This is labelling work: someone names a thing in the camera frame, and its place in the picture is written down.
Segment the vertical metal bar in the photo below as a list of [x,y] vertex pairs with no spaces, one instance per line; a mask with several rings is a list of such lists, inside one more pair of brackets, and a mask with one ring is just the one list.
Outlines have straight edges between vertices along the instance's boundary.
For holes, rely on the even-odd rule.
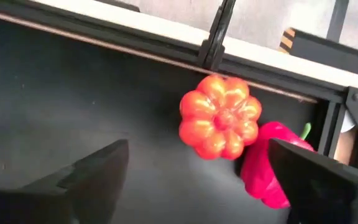
[[330,158],[334,158],[335,155],[335,150],[338,144],[339,135],[341,134],[343,119],[345,118],[345,111],[346,111],[345,105],[341,104],[337,112],[337,118],[333,131],[333,136],[332,136],[331,144],[329,146],[328,157]]
[[327,141],[329,130],[331,129],[331,125],[334,118],[334,110],[335,110],[336,103],[329,102],[328,109],[326,112],[326,116],[324,119],[323,129],[321,131],[320,141],[318,143],[318,153],[324,155],[326,153],[327,148]]
[[327,39],[335,42],[339,42],[341,37],[341,32],[343,28],[343,23],[345,22],[347,6],[349,5],[349,0],[336,0],[331,16],[331,21],[329,23]]

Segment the red bell pepper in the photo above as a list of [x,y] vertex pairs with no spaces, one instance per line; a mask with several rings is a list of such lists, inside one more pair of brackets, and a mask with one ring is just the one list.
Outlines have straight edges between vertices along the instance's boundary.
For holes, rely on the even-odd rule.
[[258,138],[248,149],[241,170],[241,179],[244,181],[248,194],[254,198],[261,199],[270,208],[285,208],[290,206],[269,163],[269,139],[281,139],[304,149],[314,151],[304,141],[309,131],[310,123],[306,124],[300,138],[279,122],[269,122],[260,127]]
[[261,112],[244,80],[210,75],[181,99],[179,136],[203,159],[236,159],[256,140]]

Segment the dark gray surface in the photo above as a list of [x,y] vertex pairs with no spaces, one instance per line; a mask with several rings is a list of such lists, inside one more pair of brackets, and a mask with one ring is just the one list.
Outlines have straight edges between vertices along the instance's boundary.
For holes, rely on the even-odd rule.
[[[250,198],[232,161],[202,161],[178,138],[180,98],[202,75],[0,21],[0,187],[16,188],[126,138],[113,223],[284,223]],[[313,105],[251,90],[262,122],[298,134]]]

